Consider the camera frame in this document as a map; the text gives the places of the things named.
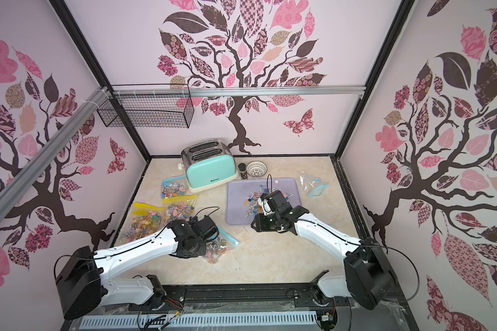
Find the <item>lavender plastic tray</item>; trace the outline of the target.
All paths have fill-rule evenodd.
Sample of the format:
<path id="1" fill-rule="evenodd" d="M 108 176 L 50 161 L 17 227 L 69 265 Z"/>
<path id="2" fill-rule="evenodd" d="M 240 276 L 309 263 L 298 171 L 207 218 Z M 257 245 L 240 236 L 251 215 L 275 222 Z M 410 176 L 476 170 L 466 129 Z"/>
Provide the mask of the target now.
<path id="1" fill-rule="evenodd" d="M 301 205 L 295 179 L 290 177 L 272 179 L 246 179 L 232 181 L 227 185 L 226 223 L 230 226 L 249 225 L 262 208 L 258 205 L 261 194 L 271 189 L 279 190 L 293 206 Z"/>

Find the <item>candy bag blue zip front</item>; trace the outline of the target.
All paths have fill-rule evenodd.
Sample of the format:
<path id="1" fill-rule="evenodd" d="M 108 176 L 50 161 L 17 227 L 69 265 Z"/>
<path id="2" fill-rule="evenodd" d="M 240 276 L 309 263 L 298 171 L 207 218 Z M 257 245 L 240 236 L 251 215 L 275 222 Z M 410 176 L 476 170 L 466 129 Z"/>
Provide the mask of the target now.
<path id="1" fill-rule="evenodd" d="M 299 180 L 304 193 L 308 197 L 319 197 L 329 187 L 328 183 L 317 177 L 312 177 L 304 171 L 300 173 Z"/>

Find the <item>candy bag blue zip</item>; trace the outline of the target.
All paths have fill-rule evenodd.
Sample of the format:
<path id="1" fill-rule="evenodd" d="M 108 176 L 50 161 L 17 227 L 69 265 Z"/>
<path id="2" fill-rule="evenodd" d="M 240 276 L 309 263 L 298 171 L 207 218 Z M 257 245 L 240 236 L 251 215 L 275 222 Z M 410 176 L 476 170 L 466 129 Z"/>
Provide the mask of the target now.
<path id="1" fill-rule="evenodd" d="M 304 193 L 308 197 L 319 197 L 329 187 L 328 183 L 317 177 L 312 177 L 304 171 L 300 173 L 299 180 Z"/>
<path id="2" fill-rule="evenodd" d="M 236 249 L 240 242 L 229 233 L 218 228 L 217 234 L 207 240 L 204 259 L 209 263 L 217 263 L 221 256 Z"/>

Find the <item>candy bag yellow zip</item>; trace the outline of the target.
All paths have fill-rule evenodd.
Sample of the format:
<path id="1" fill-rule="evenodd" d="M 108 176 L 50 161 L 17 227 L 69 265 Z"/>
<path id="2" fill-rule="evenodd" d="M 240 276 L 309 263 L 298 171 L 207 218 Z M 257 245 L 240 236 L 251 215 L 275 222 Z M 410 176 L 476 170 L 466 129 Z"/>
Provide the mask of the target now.
<path id="1" fill-rule="evenodd" d="M 167 221 L 165 209 L 144 203 L 133 203 L 131 219 L 124 226 L 120 243 L 127 244 L 163 229 Z"/>
<path id="2" fill-rule="evenodd" d="M 164 199 L 164 219 L 168 223 L 177 219 L 189 221 L 195 214 L 196 202 L 196 194 Z"/>

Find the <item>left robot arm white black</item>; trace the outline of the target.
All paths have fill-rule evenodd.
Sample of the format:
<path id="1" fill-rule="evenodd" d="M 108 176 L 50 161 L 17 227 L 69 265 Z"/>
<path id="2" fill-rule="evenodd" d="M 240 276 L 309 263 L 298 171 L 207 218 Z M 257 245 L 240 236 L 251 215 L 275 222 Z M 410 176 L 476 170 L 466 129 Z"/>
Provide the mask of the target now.
<path id="1" fill-rule="evenodd" d="M 88 246 L 77 249 L 55 276 L 64 318 L 78 319 L 100 306 L 142 305 L 161 295 L 161 283 L 156 276 L 144 280 L 120 276 L 162 256 L 179 259 L 204 256 L 208 242 L 219 233 L 209 216 L 190 221 L 176 219 L 161 230 L 124 245 L 97 251 Z"/>

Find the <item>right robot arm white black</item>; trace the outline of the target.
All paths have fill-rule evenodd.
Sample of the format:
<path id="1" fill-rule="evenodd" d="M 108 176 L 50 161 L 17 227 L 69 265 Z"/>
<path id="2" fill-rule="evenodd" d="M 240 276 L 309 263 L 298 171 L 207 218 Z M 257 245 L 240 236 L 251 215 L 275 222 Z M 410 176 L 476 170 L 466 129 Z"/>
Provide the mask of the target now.
<path id="1" fill-rule="evenodd" d="M 352 298 L 361 307 L 373 310 L 398 285 L 399 280 L 387 258 L 392 250 L 411 263 L 417 278 L 413 295 L 403 299 L 407 303 L 414 299 L 421 288 L 421 277 L 415 263 L 402 251 L 380 245 L 372 238 L 359 239 L 336 230 L 324 223 L 301 205 L 293 207 L 281 191 L 263 193 L 258 198 L 261 211 L 251 223 L 258 233 L 292 233 L 306 239 L 335 257 L 344 267 L 343 276 L 323 272 L 314 281 L 315 288 L 326 298 Z"/>

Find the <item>candy bag blue zip upper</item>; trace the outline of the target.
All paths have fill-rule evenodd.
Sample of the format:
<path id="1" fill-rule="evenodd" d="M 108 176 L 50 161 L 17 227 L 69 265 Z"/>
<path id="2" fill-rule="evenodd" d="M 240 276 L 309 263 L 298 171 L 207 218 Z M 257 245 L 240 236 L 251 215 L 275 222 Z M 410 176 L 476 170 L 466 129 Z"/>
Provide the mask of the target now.
<path id="1" fill-rule="evenodd" d="M 221 256 L 236 249 L 240 242 L 229 233 L 218 228 L 217 234 L 207 240 L 204 259 L 209 263 L 217 263 Z"/>

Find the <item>pile of candies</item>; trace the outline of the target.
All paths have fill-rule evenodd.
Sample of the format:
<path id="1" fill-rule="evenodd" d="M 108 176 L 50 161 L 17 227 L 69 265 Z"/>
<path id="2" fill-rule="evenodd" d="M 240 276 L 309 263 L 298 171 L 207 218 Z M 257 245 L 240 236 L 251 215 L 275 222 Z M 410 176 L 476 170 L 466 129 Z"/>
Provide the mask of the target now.
<path id="1" fill-rule="evenodd" d="M 243 194 L 244 216 L 246 218 L 252 217 L 262 211 L 258 200 L 263 194 L 280 191 L 286 201 L 291 204 L 300 201 L 297 186 L 292 179 L 270 179 L 269 181 L 251 179 L 248 180 L 248 183 L 244 185 L 241 191 Z"/>

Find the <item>candy bag near toaster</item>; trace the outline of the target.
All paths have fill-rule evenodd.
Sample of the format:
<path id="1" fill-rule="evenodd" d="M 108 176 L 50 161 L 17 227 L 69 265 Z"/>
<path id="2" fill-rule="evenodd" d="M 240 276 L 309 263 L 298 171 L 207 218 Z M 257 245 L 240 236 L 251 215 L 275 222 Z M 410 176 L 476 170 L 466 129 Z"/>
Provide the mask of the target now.
<path id="1" fill-rule="evenodd" d="M 185 175 L 165 179 L 161 185 L 161 198 L 172 199 L 188 193 L 188 182 Z"/>

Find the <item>white sink strainer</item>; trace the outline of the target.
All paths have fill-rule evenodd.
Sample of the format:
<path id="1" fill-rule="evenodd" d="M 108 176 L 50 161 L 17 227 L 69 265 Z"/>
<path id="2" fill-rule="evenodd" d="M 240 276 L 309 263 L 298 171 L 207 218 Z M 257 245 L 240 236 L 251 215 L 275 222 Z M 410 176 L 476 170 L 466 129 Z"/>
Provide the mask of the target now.
<path id="1" fill-rule="evenodd" d="M 267 171 L 267 165 L 262 161 L 251 161 L 247 164 L 247 173 L 250 177 L 263 177 Z"/>

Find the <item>small dark spice jar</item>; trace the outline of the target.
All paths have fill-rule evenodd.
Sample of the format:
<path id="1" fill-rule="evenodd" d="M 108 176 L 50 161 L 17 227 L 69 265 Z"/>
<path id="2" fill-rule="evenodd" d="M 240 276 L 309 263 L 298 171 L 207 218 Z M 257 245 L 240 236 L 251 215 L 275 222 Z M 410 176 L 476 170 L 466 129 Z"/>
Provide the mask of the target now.
<path id="1" fill-rule="evenodd" d="M 238 164 L 238 170 L 240 172 L 240 178 L 243 180 L 246 180 L 249 178 L 248 172 L 247 172 L 247 165 L 245 163 L 240 163 Z"/>

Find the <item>mint green toaster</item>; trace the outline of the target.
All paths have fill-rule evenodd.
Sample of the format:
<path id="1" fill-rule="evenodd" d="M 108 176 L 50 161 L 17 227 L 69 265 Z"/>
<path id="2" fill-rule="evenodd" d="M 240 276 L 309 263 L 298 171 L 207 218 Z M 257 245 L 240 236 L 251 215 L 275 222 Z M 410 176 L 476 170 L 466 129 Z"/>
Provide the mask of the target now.
<path id="1" fill-rule="evenodd" d="M 192 193 L 209 190 L 240 177 L 233 155 L 219 139 L 183 149 L 181 159 Z"/>

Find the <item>black base frame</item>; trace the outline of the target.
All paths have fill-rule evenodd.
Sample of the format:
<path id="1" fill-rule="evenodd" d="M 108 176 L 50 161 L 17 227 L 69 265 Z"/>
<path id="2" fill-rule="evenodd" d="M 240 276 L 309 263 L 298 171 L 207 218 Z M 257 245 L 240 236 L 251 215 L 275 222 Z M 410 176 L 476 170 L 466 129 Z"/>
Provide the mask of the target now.
<path id="1" fill-rule="evenodd" d="M 156 299 L 143 306 L 125 304 L 97 308 L 86 316 L 174 313 L 253 313 L 309 311 L 317 314 L 314 328 L 227 328 L 226 330 L 417 330 L 418 325 L 408 304 L 401 302 L 399 291 L 389 293 L 387 301 L 373 310 L 361 307 L 351 298 L 336 297 L 316 303 L 313 285 L 233 284 L 167 285 L 166 299 Z M 62 330 L 73 330 L 80 317 L 65 321 Z"/>

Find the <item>aluminium rail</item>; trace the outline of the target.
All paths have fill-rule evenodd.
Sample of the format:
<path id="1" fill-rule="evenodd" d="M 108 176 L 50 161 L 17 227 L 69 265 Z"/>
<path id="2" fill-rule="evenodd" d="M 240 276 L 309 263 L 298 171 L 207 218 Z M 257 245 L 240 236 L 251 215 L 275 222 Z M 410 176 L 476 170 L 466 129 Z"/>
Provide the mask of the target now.
<path id="1" fill-rule="evenodd" d="M 46 167 L 51 164 L 59 151 L 72 139 L 72 136 L 80 129 L 82 124 L 108 99 L 108 88 L 99 87 L 95 90 L 64 126 L 40 149 L 36 156 L 20 170 L 12 182 L 0 192 L 0 223 L 32 187 Z"/>
<path id="2" fill-rule="evenodd" d="M 139 89 L 139 86 L 124 86 L 124 89 L 114 90 L 116 97 L 138 97 L 164 95 L 181 97 L 246 97 L 246 96 L 278 96 L 278 95 L 363 95 L 365 86 L 287 86 L 287 87 L 255 87 L 255 88 L 163 88 Z"/>

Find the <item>aluminium rail left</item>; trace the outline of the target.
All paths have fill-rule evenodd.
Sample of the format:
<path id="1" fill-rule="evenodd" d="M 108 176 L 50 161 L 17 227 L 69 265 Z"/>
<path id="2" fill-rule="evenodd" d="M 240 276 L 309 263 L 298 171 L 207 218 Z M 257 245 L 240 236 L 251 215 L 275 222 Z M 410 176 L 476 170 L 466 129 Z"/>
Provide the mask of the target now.
<path id="1" fill-rule="evenodd" d="M 108 99 L 108 88 L 99 87 L 95 90 L 64 126 L 40 149 L 36 156 L 20 170 L 12 182 L 0 192 L 0 223 L 32 187 L 46 167 L 51 164 L 59 151 L 72 139 L 72 136 L 80 129 L 82 124 Z"/>

